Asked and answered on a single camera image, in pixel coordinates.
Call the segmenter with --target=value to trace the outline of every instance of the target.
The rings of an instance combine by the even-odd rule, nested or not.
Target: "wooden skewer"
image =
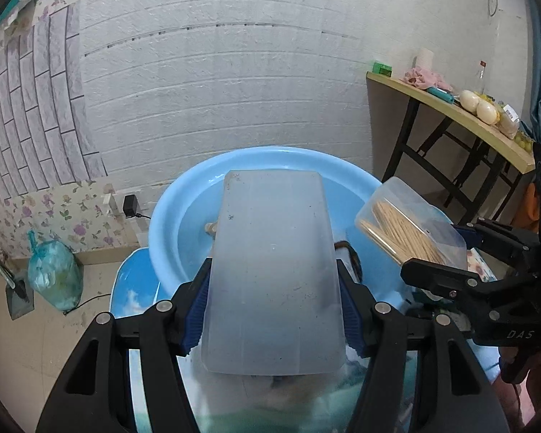
[[[370,236],[400,266],[411,258],[402,246],[395,243],[392,238],[374,224],[362,219],[359,220],[358,226],[361,231]]]
[[[377,234],[378,238],[375,238],[375,241],[379,245],[381,245],[381,240],[389,241],[390,245],[397,248],[396,255],[400,255],[404,262],[415,257],[437,264],[445,263],[443,255],[425,231],[388,200],[376,202],[373,205],[373,215],[380,228],[366,220],[361,220],[359,223],[364,222],[361,223],[361,229],[364,229],[371,237]]]

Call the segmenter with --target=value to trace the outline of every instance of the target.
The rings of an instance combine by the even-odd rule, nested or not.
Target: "trash bag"
[[[28,231],[32,257],[28,263],[28,281],[59,311],[74,309],[82,297],[83,279],[74,256],[59,241],[36,244],[34,231]]]

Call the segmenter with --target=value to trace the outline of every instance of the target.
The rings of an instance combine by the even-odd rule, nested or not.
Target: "egg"
[[[477,117],[487,125],[493,125],[497,121],[497,109],[490,102],[480,99],[477,104]]]
[[[463,106],[463,109],[474,114],[477,110],[477,104],[479,104],[480,97],[473,91],[461,91],[459,95],[459,102]]]

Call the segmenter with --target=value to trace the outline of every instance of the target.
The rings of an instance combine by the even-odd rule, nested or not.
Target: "pink cloth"
[[[419,89],[427,89],[435,86],[435,88],[443,89],[443,91],[453,91],[453,87],[443,79],[442,75],[426,68],[411,68],[411,70],[405,73],[403,81]]]

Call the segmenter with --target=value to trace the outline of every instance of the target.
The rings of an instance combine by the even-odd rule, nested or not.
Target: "plastic container with toothpicks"
[[[467,269],[467,247],[450,220],[397,177],[373,193],[356,227],[400,266],[410,258]],[[439,296],[424,290],[435,301]]]

